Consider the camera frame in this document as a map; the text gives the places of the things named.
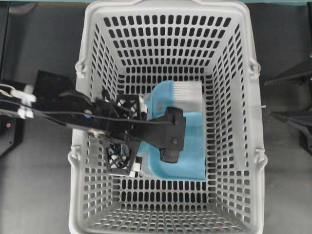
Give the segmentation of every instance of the light blue dustpan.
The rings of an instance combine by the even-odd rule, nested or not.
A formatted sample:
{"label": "light blue dustpan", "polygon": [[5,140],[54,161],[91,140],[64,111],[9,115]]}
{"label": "light blue dustpan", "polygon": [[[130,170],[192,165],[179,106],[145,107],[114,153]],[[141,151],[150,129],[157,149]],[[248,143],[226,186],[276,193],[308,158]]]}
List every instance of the light blue dustpan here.
{"label": "light blue dustpan", "polygon": [[201,111],[195,111],[202,110],[201,83],[198,86],[195,82],[164,81],[154,88],[150,100],[145,103],[148,106],[148,119],[164,115],[169,106],[183,109],[186,129],[184,149],[180,152],[177,163],[161,161],[159,149],[142,142],[138,152],[138,155],[145,157],[141,174],[165,180],[205,181],[203,114]]}

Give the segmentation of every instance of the dark table surface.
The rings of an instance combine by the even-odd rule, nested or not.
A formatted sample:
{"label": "dark table surface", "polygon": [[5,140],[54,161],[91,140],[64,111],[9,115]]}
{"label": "dark table surface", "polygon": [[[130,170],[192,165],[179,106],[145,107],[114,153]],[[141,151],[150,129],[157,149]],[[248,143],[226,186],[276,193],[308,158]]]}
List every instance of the dark table surface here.
{"label": "dark table surface", "polygon": [[[85,7],[12,3],[1,77],[33,83],[41,69],[74,81]],[[306,6],[250,4],[249,8],[261,83],[310,54]],[[268,115],[271,110],[308,109],[309,88],[261,86],[261,96],[267,106],[263,122],[269,158],[264,233],[311,233],[312,156],[300,147],[296,129]],[[26,120],[23,143],[0,159],[0,233],[69,233],[71,134],[43,119]]]}

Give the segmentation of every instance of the basket handle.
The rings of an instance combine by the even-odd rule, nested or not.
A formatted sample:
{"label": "basket handle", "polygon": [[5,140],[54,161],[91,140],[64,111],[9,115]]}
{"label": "basket handle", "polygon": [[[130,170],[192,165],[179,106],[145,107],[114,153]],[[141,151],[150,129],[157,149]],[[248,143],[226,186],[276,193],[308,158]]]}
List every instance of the basket handle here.
{"label": "basket handle", "polygon": [[256,170],[262,171],[268,163],[268,157],[265,154],[265,149],[256,148],[254,155],[254,162],[256,164]]}

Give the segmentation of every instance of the gray plastic basket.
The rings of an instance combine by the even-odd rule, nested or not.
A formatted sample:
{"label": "gray plastic basket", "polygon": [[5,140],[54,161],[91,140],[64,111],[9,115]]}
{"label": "gray plastic basket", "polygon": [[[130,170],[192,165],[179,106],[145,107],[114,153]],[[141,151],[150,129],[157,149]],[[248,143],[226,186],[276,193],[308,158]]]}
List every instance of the gray plastic basket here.
{"label": "gray plastic basket", "polygon": [[77,90],[149,93],[201,80],[206,182],[107,174],[101,140],[73,130],[69,227],[91,233],[262,233],[264,154],[248,8],[235,1],[102,1],[88,6]]}

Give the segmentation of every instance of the black cable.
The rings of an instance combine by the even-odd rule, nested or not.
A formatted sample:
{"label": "black cable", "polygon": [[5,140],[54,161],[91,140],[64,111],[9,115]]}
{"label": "black cable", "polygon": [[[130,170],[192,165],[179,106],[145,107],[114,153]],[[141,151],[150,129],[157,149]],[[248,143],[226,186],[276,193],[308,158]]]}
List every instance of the black cable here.
{"label": "black cable", "polygon": [[173,125],[173,123],[171,123],[169,121],[154,122],[154,121],[143,121],[143,120],[136,120],[136,119],[110,118],[110,117],[90,115],[90,114],[86,114],[86,113],[82,113],[82,112],[72,112],[72,111],[39,111],[33,107],[30,107],[28,105],[18,103],[15,101],[0,99],[0,102],[6,102],[6,103],[18,105],[18,106],[24,106],[26,108],[31,109],[32,111],[42,113],[42,114],[46,114],[46,115],[83,115],[83,116],[90,116],[93,118],[111,120],[111,121],[116,121],[116,122],[130,122],[130,123],[143,123],[143,124],[144,123],[148,123],[148,124],[170,124],[170,125]]}

